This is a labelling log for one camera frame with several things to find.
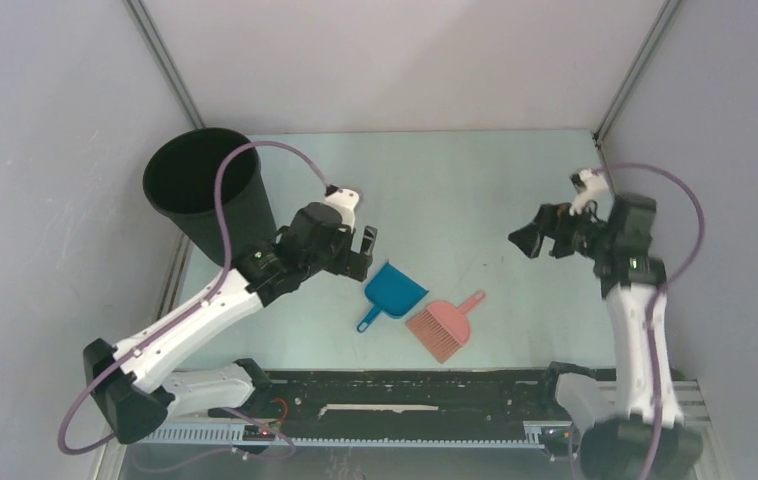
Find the pink hand brush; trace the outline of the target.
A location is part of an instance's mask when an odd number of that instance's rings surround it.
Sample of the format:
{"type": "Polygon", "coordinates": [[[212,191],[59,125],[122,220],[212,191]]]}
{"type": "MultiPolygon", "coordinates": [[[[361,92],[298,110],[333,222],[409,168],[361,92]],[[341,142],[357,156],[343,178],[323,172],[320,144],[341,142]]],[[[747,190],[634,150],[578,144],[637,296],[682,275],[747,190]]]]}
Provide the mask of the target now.
{"type": "Polygon", "coordinates": [[[407,320],[406,327],[439,364],[444,364],[468,343],[471,326],[467,315],[485,298],[486,292],[479,290],[461,305],[431,302],[407,320]]]}

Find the blue dustpan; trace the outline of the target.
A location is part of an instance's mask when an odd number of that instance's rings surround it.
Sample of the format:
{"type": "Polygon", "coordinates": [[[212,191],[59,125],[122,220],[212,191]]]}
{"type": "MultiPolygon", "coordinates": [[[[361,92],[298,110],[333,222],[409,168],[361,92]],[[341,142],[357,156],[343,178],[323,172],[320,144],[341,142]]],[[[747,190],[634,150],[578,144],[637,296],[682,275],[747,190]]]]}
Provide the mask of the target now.
{"type": "Polygon", "coordinates": [[[356,331],[364,333],[381,314],[393,319],[406,316],[428,293],[418,282],[386,262],[364,288],[371,308],[356,325],[356,331]]]}

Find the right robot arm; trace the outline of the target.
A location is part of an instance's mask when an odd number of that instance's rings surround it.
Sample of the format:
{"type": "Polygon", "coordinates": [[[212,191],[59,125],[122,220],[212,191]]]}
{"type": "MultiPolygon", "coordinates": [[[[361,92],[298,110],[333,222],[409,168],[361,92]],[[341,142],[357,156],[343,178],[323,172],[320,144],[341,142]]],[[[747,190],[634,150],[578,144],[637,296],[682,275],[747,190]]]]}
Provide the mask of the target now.
{"type": "Polygon", "coordinates": [[[607,219],[589,203],[571,213],[567,203],[543,204],[509,241],[528,258],[545,240],[550,256],[592,260],[612,323],[615,398],[577,365],[553,362],[554,380],[536,392],[540,411],[569,414],[579,433],[579,464],[588,479],[684,479],[703,453],[699,433],[684,424],[666,351],[664,262],[649,253],[655,200],[618,194],[607,219]]]}

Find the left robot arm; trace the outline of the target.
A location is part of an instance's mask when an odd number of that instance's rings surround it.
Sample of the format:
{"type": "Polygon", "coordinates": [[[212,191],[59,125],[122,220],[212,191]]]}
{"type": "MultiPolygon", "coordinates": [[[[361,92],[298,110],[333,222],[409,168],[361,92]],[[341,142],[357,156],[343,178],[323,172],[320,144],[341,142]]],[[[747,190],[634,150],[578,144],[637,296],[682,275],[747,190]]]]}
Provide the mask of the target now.
{"type": "Polygon", "coordinates": [[[212,370],[178,371],[200,347],[279,297],[326,271],[362,281],[377,230],[367,226],[351,248],[359,194],[339,189],[300,209],[278,239],[240,253],[230,270],[147,329],[115,345],[96,339],[83,351],[86,378],[113,437],[138,442],[166,420],[223,407],[259,416],[271,403],[270,380],[239,359],[212,370]]]}

